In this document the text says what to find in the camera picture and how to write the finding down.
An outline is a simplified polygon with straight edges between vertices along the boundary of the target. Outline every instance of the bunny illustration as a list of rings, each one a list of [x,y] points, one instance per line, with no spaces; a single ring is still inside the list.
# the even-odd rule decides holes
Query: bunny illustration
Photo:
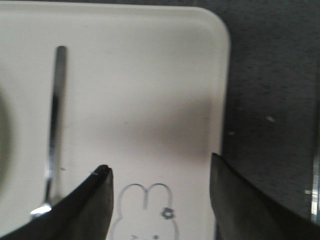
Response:
[[[126,186],[117,200],[110,240],[179,240],[172,192],[162,183]]]

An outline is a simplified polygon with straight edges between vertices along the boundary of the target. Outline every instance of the white plate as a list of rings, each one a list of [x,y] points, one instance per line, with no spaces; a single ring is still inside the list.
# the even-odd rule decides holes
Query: white plate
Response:
[[[0,235],[28,222],[42,201],[54,50],[64,45],[53,195],[67,195],[108,164],[115,206],[107,239],[213,239],[210,154],[221,148],[230,44],[216,15],[195,7],[2,1],[0,39],[12,140]]]

